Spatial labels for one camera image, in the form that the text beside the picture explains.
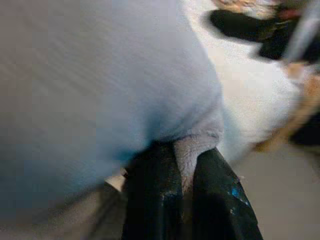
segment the beige floor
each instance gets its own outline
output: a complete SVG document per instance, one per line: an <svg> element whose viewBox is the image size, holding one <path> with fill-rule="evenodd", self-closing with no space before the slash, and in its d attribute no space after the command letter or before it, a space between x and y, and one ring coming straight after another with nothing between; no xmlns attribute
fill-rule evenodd
<svg viewBox="0 0 320 240"><path fill-rule="evenodd" d="M320 156L285 145L234 167L264 240L320 239Z"/></svg>

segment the light blue fabric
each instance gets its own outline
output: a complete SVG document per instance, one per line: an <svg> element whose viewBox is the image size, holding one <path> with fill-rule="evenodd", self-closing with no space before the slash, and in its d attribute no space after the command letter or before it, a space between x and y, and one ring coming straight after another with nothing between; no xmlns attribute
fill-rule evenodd
<svg viewBox="0 0 320 240"><path fill-rule="evenodd" d="M152 141L222 133L179 1L0 3L0 215L102 182Z"/></svg>

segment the floor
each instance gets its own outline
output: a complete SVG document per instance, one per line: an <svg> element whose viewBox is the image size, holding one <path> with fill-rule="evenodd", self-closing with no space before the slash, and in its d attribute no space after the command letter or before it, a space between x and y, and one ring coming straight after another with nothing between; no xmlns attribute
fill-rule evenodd
<svg viewBox="0 0 320 240"><path fill-rule="evenodd" d="M318 240L320 155L293 145L252 152L234 167L255 210L264 240Z"/></svg>

